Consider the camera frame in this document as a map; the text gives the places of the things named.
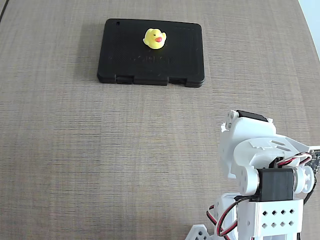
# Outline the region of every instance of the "duck beak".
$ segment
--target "duck beak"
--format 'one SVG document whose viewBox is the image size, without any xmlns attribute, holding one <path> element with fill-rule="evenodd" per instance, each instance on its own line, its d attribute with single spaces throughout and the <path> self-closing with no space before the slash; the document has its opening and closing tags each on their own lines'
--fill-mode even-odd
<svg viewBox="0 0 320 240">
<path fill-rule="evenodd" d="M 157 43 L 160 43 L 160 42 L 162 41 L 162 37 L 157 37 L 157 38 L 155 39 L 155 41 L 156 41 Z"/>
</svg>

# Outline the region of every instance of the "yellow rubber duck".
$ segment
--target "yellow rubber duck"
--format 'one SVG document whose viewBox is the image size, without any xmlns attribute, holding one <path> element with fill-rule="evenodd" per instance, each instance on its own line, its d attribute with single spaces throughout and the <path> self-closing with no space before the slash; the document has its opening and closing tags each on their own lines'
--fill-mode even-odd
<svg viewBox="0 0 320 240">
<path fill-rule="evenodd" d="M 149 28 L 144 36 L 143 42 L 151 49 L 160 49 L 165 45 L 167 35 L 159 29 Z"/>
</svg>

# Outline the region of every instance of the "black tray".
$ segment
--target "black tray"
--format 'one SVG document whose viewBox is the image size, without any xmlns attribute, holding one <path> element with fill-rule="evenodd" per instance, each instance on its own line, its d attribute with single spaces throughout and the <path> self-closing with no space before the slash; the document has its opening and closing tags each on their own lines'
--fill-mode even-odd
<svg viewBox="0 0 320 240">
<path fill-rule="evenodd" d="M 166 33 L 165 45 L 151 49 L 143 38 L 149 28 Z M 97 77 L 108 84 L 181 84 L 200 87 L 205 80 L 202 29 L 199 24 L 108 19 Z"/>
</svg>

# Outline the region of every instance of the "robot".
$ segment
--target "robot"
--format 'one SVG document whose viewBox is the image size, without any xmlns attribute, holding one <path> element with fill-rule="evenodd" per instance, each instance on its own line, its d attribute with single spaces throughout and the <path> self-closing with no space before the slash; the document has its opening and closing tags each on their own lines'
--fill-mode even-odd
<svg viewBox="0 0 320 240">
<path fill-rule="evenodd" d="M 206 212 L 209 235 L 193 225 L 185 240 L 300 240 L 303 207 L 316 186 L 320 146 L 276 133 L 271 118 L 230 110 L 218 147 L 224 175 L 239 192 L 220 196 Z M 297 194 L 307 194 L 300 199 Z"/>
</svg>

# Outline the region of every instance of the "table surface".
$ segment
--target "table surface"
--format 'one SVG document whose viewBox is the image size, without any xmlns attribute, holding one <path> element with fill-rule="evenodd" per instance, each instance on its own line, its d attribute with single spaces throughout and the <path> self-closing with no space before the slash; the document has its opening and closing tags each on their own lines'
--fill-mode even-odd
<svg viewBox="0 0 320 240">
<path fill-rule="evenodd" d="M 202 26 L 206 82 L 101 84 L 109 18 Z M 235 191 L 229 109 L 320 145 L 320 63 L 298 1 L 10 0 L 0 23 L 0 239 L 181 240 Z M 302 239 L 320 234 L 320 191 Z"/>
</svg>

